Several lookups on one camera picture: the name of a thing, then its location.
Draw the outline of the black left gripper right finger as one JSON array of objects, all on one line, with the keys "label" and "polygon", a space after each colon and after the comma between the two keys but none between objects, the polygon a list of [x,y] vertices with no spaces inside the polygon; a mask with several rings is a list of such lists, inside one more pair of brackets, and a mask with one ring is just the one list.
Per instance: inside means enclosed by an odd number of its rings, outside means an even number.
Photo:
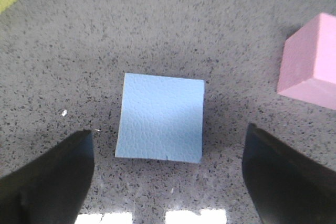
[{"label": "black left gripper right finger", "polygon": [[242,174],[262,223],[335,223],[335,171],[252,123]]}]

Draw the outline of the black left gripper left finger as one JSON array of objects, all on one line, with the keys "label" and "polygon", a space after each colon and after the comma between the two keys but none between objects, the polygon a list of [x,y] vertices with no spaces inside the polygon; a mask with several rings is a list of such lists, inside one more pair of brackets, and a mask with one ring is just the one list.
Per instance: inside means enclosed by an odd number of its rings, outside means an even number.
[{"label": "black left gripper left finger", "polygon": [[94,172],[90,130],[1,178],[1,223],[75,223]]}]

